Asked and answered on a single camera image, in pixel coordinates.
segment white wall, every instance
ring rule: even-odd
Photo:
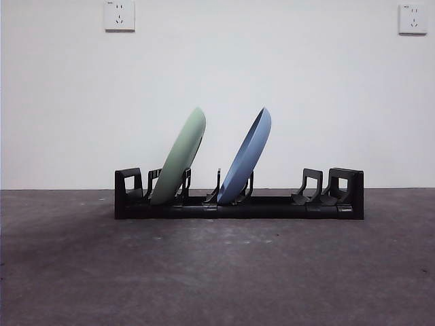
[[[303,167],[362,169],[367,187],[435,186],[435,0],[426,37],[391,0],[137,0],[105,33],[103,0],[3,0],[3,189],[111,188],[161,167],[184,120],[207,129],[193,187],[225,175],[266,105],[258,187]]]

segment concrete floor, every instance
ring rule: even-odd
[[[2,325],[435,325],[435,189],[365,221],[113,219],[112,191],[4,191]]]

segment plate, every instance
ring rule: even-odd
[[[217,194],[219,205],[230,204],[242,191],[263,152],[271,126],[271,115],[263,108],[249,129]]]
[[[181,129],[157,179],[151,205],[160,205],[174,199],[181,186],[183,172],[190,168],[204,136],[205,115],[196,108]]]

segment wall socket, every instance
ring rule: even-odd
[[[428,18],[423,4],[399,5],[399,34],[426,34]]]
[[[133,32],[135,25],[135,3],[133,1],[104,2],[104,27],[107,32]]]

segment green plate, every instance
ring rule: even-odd
[[[204,136],[205,115],[196,108],[187,119],[172,146],[151,197],[151,205],[160,205],[174,199],[181,186],[183,172],[190,168]]]

